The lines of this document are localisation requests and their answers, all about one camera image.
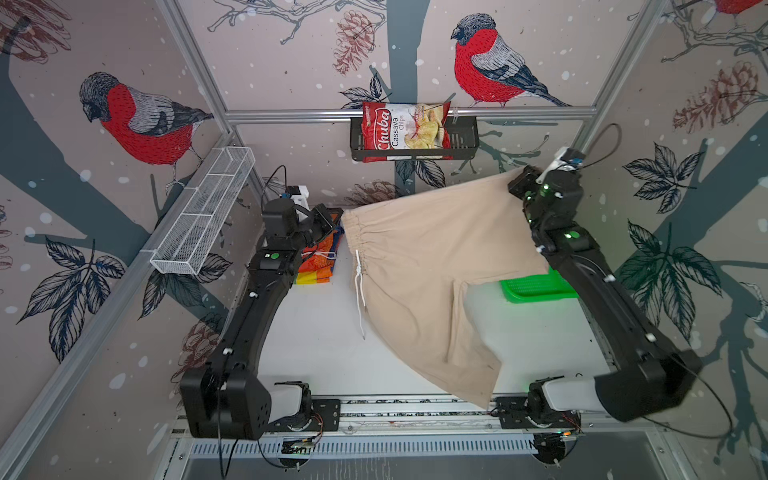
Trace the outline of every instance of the bird wing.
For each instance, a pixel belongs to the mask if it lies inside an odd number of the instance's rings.
[[[136,105],[136,113],[128,127],[141,135],[159,137],[172,131],[174,124],[174,103],[165,95],[145,94],[128,87]]]
[[[485,77],[502,83],[525,66],[522,55],[509,48],[502,36],[498,34],[490,50],[473,55],[471,60],[475,68]]]

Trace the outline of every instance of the black plastic basket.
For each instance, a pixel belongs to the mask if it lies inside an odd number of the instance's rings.
[[[442,155],[443,159],[471,160],[480,146],[478,121],[476,117],[451,117],[445,119],[445,132],[451,139],[451,148],[417,148],[415,150],[366,150],[362,140],[362,118],[351,118],[349,130],[349,149],[355,161],[364,161],[366,157],[408,157],[412,160],[428,160],[421,156]]]

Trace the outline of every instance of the pine cone illustration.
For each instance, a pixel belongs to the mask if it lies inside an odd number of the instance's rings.
[[[373,51],[375,29],[368,17],[355,10],[344,12],[344,22],[337,25],[333,67],[346,76],[350,69],[357,70],[368,60],[368,53]]]
[[[351,197],[344,197],[351,205],[369,205],[384,200],[394,200],[402,195],[395,184],[384,180],[374,180],[370,184],[356,184]]]
[[[52,0],[3,0],[0,2],[0,41],[4,41],[22,18],[30,25],[20,31],[11,55],[24,61],[45,63],[59,48],[69,50],[71,38],[62,20],[72,17]]]
[[[179,382],[184,372],[203,366],[218,344],[218,333],[202,321],[194,324],[187,336],[184,337],[184,344],[181,346],[180,368],[170,378],[170,381],[176,384],[174,388],[176,393],[179,393]]]
[[[675,110],[674,128],[687,127],[689,134],[715,124],[729,124],[758,95],[757,69],[748,61],[738,61],[732,68],[720,70],[717,78],[697,95]]]

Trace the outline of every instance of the white wire mesh basket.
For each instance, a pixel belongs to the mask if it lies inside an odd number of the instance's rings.
[[[200,272],[254,163],[248,147],[221,149],[150,260],[160,273]]]

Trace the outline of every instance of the gray floor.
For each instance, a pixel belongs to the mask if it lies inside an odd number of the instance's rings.
[[[194,459],[184,480],[220,478],[219,461]],[[663,479],[645,434],[590,434],[561,464],[545,467],[530,455],[312,460],[300,472],[269,466],[262,458],[232,461],[227,480],[654,480]]]

